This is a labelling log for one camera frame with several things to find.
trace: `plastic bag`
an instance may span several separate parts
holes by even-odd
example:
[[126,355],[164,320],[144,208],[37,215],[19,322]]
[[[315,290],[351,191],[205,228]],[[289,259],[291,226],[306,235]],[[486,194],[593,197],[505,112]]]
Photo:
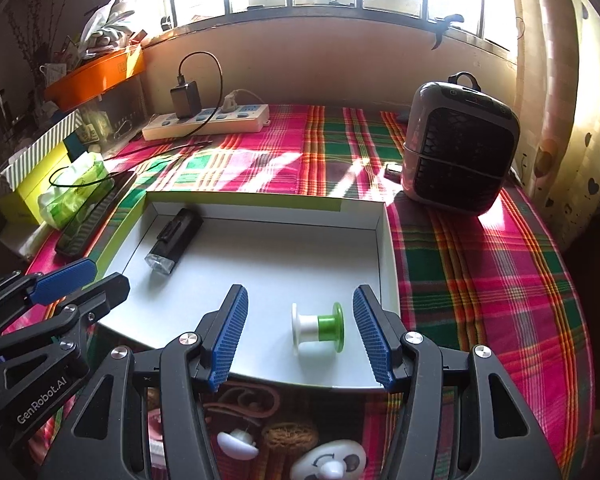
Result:
[[[109,174],[99,153],[83,153],[72,164],[54,177],[61,186],[86,184],[100,180]],[[62,229],[78,212],[98,184],[84,187],[50,186],[38,197],[40,215],[55,229]]]
[[82,59],[90,60],[128,45],[134,33],[132,16],[136,13],[132,0],[113,4],[111,0],[91,17],[82,32],[78,52]]

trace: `striped box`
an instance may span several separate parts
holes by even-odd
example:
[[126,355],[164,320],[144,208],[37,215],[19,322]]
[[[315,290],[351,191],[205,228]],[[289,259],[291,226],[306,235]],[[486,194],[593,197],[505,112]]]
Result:
[[36,225],[43,222],[38,196],[48,189],[51,174],[69,165],[62,141],[81,126],[82,117],[76,110],[0,171],[0,210],[8,221]]

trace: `plaid blanket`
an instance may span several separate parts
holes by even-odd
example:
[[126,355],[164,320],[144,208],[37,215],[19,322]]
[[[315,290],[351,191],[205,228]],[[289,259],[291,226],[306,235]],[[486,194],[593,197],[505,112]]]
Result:
[[[408,200],[400,185],[382,177],[384,163],[402,160],[405,127],[391,113],[352,108],[275,106],[271,124],[258,134],[210,137],[202,149],[140,168],[136,187],[98,236],[99,254],[141,194],[151,190],[231,190],[383,200],[388,205],[405,325],[440,346],[468,351],[487,344],[503,363],[536,415],[565,478],[579,471],[592,421],[592,362],[584,318],[557,248],[522,191],[505,186],[491,210],[469,218]],[[139,141],[125,152],[150,145]],[[129,167],[166,147],[122,156]],[[30,271],[62,262],[52,235]],[[39,307],[14,329],[42,319]],[[447,401],[452,393],[445,394]],[[445,410],[448,414],[449,404]],[[363,396],[360,442],[368,453],[365,479],[376,478],[390,443],[399,398]],[[51,420],[48,441],[57,430]],[[450,459],[443,431],[438,473]],[[253,479],[282,478],[285,467],[260,454]],[[225,476],[235,477],[220,466]]]

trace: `orange basket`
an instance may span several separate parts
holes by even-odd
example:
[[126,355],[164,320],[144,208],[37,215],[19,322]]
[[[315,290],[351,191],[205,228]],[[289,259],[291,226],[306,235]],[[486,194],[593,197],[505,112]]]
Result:
[[45,99],[68,112],[141,72],[144,72],[142,47],[128,46],[99,57],[53,83],[45,90]]

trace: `black flashlight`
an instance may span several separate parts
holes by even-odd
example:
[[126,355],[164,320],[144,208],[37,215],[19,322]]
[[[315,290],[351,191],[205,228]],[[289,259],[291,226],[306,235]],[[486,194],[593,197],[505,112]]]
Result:
[[149,267],[161,274],[171,274],[203,223],[196,211],[183,208],[164,226],[155,245],[144,257]]

